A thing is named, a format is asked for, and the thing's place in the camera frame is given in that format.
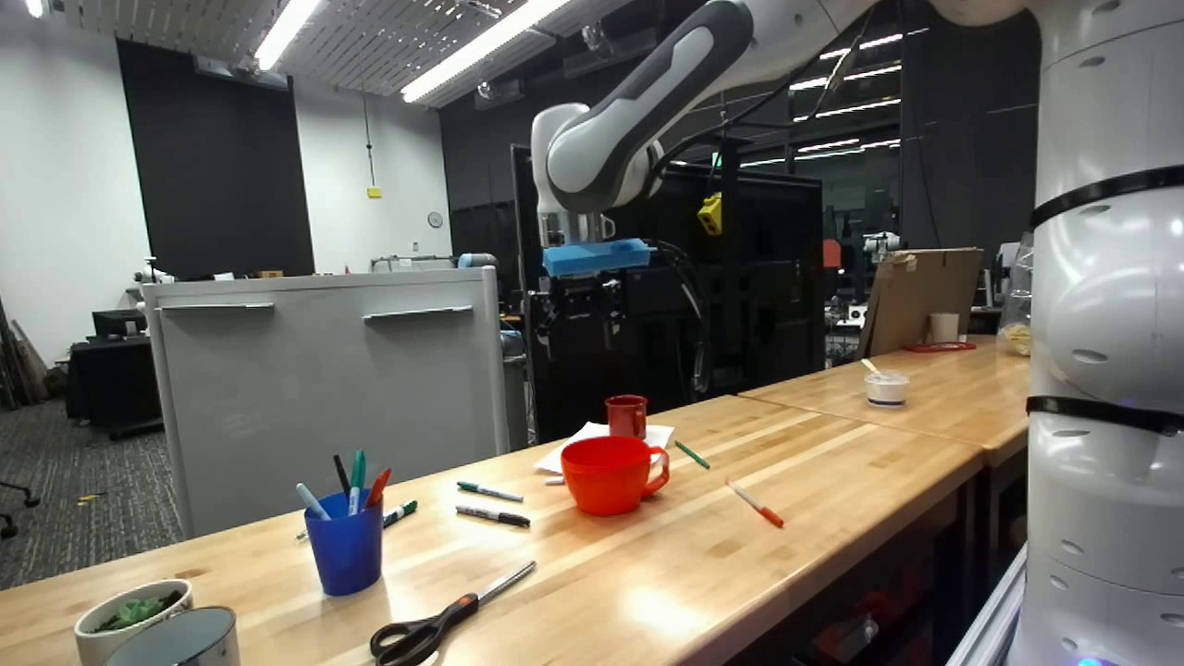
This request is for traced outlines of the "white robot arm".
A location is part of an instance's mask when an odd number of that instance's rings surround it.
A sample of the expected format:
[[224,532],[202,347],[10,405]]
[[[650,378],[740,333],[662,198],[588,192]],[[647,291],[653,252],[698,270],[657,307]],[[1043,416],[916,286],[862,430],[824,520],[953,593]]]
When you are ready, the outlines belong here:
[[[542,218],[650,185],[698,101],[774,80],[878,0],[703,0],[599,103],[534,119]],[[1027,547],[1005,666],[1184,666],[1184,0],[930,0],[1031,13]]]

